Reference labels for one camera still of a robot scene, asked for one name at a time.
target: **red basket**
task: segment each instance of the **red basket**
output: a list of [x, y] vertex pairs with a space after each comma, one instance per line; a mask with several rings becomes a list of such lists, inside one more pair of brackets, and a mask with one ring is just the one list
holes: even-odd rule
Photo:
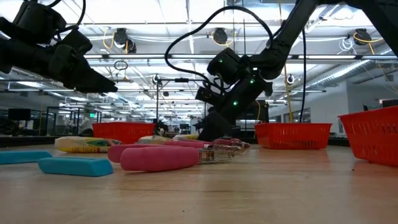
[[398, 166], [398, 106], [340, 116], [354, 156]]
[[269, 149], [324, 149], [331, 124], [264, 123], [256, 124], [257, 140]]
[[153, 135], [155, 124], [133, 122], [110, 122], [93, 124], [94, 137], [108, 138], [132, 144], [144, 136]]

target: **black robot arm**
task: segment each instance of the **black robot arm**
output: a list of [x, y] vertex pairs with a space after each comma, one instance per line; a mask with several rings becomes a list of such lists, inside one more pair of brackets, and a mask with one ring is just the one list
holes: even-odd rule
[[0, 17], [0, 30], [10, 37], [0, 39], [0, 72], [19, 67], [82, 93], [117, 91], [114, 82], [88, 65], [83, 55], [93, 46], [77, 29], [55, 45], [39, 45], [49, 44], [66, 24], [51, 7], [35, 1], [23, 2], [12, 23]]
[[[231, 131], [233, 121], [263, 92], [272, 94], [272, 85], [265, 80], [277, 78], [289, 52], [303, 31], [312, 12], [320, 4], [337, 4], [339, 0], [297, 0], [288, 19], [284, 22], [272, 45], [252, 57], [239, 57], [231, 49], [220, 52], [210, 63], [208, 71], [217, 75], [239, 77], [238, 82], [224, 96], [199, 89], [197, 99], [205, 100], [216, 110], [205, 118], [205, 127], [199, 140], [212, 141]], [[362, 9], [398, 55], [398, 0], [347, 0], [350, 6]]]

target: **teal sponge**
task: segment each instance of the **teal sponge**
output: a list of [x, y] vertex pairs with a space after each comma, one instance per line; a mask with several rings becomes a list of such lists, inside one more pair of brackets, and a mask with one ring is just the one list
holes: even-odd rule
[[0, 164], [37, 162], [47, 157], [52, 157], [47, 151], [3, 151], [0, 152]]
[[101, 177], [113, 173], [113, 167], [107, 159], [53, 157], [40, 159], [37, 163], [39, 168], [46, 174]]

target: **wooden table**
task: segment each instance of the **wooden table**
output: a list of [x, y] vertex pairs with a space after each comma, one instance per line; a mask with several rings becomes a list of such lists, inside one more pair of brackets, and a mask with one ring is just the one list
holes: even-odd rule
[[2, 224], [397, 222], [398, 168], [356, 160], [345, 147], [253, 146], [230, 163], [161, 173], [114, 164], [114, 174], [99, 178], [43, 174], [37, 164], [0, 166]]

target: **ceiling pipe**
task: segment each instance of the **ceiling pipe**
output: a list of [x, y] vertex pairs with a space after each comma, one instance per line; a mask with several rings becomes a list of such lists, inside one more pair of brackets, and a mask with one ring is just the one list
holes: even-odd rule
[[[388, 55], [392, 52], [391, 48], [387, 44], [378, 47], [376, 51], [379, 52], [380, 55]], [[360, 60], [349, 65], [340, 65], [312, 80], [307, 85], [307, 88], [314, 88], [319, 85], [330, 86], [337, 84], [343, 80], [366, 72], [367, 70], [372, 70], [376, 67], [377, 63], [375, 60]]]

